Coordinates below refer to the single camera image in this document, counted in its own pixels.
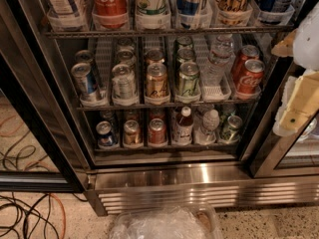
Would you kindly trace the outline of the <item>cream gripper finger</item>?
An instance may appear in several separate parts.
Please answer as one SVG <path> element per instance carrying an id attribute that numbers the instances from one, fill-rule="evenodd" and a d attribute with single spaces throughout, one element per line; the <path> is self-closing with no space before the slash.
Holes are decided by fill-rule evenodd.
<path id="1" fill-rule="evenodd" d="M 277 57 L 285 58 L 293 56 L 293 43 L 296 31 L 291 31 L 282 41 L 277 43 L 272 49 L 271 54 Z"/>
<path id="2" fill-rule="evenodd" d="M 278 136 L 290 136 L 304 126 L 318 110 L 319 72 L 305 71 L 298 78 L 289 76 L 272 130 Z"/>

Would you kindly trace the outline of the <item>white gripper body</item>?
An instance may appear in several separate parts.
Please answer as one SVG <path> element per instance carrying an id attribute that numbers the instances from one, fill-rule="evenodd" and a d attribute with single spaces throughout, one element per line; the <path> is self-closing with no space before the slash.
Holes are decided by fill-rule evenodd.
<path id="1" fill-rule="evenodd" d="M 300 23 L 293 42 L 294 62 L 319 71 L 319 2 Z"/>

